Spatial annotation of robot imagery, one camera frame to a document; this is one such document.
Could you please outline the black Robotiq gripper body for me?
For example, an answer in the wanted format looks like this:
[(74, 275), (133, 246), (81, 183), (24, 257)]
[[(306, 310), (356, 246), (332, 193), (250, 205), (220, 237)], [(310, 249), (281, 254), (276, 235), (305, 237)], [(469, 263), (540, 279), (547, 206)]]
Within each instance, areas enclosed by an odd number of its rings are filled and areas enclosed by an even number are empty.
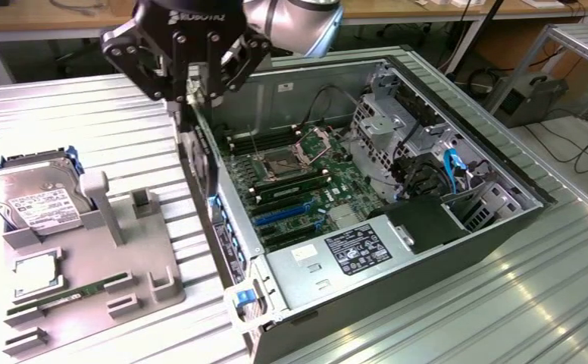
[(176, 30), (196, 36), (220, 32), (225, 37), (246, 29), (241, 1), (137, 1), (133, 19), (142, 32), (158, 39)]

